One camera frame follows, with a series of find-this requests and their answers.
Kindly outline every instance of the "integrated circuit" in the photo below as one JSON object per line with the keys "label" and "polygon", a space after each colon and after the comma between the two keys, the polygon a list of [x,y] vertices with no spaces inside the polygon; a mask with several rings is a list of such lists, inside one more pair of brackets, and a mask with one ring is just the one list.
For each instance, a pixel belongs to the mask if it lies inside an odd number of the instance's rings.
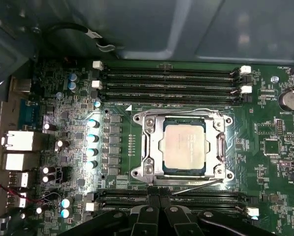
{"label": "integrated circuit", "polygon": [[78,186],[84,186],[85,185],[85,180],[84,179],[82,179],[82,178],[80,178],[80,179],[78,179]]}
{"label": "integrated circuit", "polygon": [[81,220],[81,214],[74,214],[74,215],[73,215],[73,219],[74,219],[75,221],[80,221],[80,220]]}
{"label": "integrated circuit", "polygon": [[62,119],[68,119],[69,118],[69,112],[62,112],[61,117],[62,117]]}
{"label": "integrated circuit", "polygon": [[264,155],[266,156],[277,156],[279,155],[279,141],[275,139],[264,140]]}
{"label": "integrated circuit", "polygon": [[81,132],[76,133],[76,139],[83,139],[83,133]]}
{"label": "integrated circuit", "polygon": [[76,202],[80,202],[80,201],[82,201],[82,194],[76,194],[76,195],[74,195],[74,200],[75,200]]}
{"label": "integrated circuit", "polygon": [[111,123],[122,123],[122,117],[121,116],[111,116],[110,122]]}

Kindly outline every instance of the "screw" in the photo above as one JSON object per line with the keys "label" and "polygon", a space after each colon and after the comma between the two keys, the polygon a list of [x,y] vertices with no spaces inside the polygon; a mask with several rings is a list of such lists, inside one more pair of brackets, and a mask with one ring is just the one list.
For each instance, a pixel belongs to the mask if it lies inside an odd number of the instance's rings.
{"label": "screw", "polygon": [[149,127],[152,127],[153,125],[155,124],[155,121],[151,118],[148,118],[146,120],[146,125],[149,126]]}
{"label": "screw", "polygon": [[209,211],[207,211],[207,212],[204,213],[204,216],[206,216],[206,217],[213,217],[214,214],[211,213],[211,212],[209,212]]}
{"label": "screw", "polygon": [[145,171],[146,171],[147,174],[152,174],[152,172],[153,172],[152,166],[146,166]]}
{"label": "screw", "polygon": [[175,206],[172,206],[172,207],[170,208],[170,211],[176,212],[176,211],[178,211],[178,208],[175,207]]}
{"label": "screw", "polygon": [[271,81],[272,83],[276,84],[276,83],[279,82],[279,77],[274,75],[274,76],[272,76],[272,77],[270,78],[270,81]]}
{"label": "screw", "polygon": [[122,217],[123,216],[123,214],[121,214],[120,212],[119,213],[116,213],[115,215],[114,215],[114,218],[120,218],[120,217]]}

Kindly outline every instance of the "ram slot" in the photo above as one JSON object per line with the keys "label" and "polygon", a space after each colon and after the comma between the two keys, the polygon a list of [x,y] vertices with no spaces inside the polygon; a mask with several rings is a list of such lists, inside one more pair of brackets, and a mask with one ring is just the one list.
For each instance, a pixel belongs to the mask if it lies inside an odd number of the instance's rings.
{"label": "ram slot", "polygon": [[227,87],[204,87],[204,86],[149,86],[149,85],[113,85],[108,86],[102,93],[159,93],[159,94],[189,94],[189,95],[223,95],[223,96],[234,96],[235,91],[238,88],[227,88]]}
{"label": "ram slot", "polygon": [[104,71],[109,77],[116,76],[127,76],[127,75],[175,75],[175,76],[215,76],[220,78],[235,78],[239,75],[239,70],[234,69],[233,71],[222,71],[222,70],[161,70],[152,68],[119,68],[109,69]]}
{"label": "ram slot", "polygon": [[239,97],[156,97],[150,94],[100,94],[103,102],[135,102],[135,103],[163,103],[163,104],[185,104],[185,105],[240,105],[242,99]]}

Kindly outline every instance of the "connector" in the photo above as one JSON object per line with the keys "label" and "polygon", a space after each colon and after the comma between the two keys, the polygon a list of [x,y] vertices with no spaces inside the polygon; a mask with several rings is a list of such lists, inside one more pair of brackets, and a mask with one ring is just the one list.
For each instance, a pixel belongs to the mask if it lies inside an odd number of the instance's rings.
{"label": "connector", "polygon": [[49,134],[33,131],[8,131],[3,145],[7,150],[42,151],[48,148]]}
{"label": "connector", "polygon": [[102,89],[103,85],[102,85],[102,82],[100,80],[92,80],[91,87],[94,88],[94,89]]}
{"label": "connector", "polygon": [[243,85],[241,87],[241,93],[252,93],[252,86]]}
{"label": "connector", "polygon": [[260,215],[260,210],[256,207],[248,206],[246,207],[246,213],[251,217],[258,217]]}
{"label": "connector", "polygon": [[103,63],[100,60],[94,60],[92,63],[92,68],[97,70],[103,70]]}
{"label": "connector", "polygon": [[240,68],[240,74],[250,74],[252,72],[252,68],[249,65],[243,65]]}
{"label": "connector", "polygon": [[5,170],[8,171],[27,171],[39,167],[38,153],[6,153]]}

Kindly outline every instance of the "cpu socket lever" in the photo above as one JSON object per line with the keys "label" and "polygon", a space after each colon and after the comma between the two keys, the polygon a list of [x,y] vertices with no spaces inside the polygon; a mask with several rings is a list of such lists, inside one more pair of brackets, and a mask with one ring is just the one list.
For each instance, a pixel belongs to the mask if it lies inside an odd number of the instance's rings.
{"label": "cpu socket lever", "polygon": [[194,186],[234,179],[226,169],[226,127],[233,119],[210,109],[150,109],[142,127],[141,164],[131,176],[149,185]]}

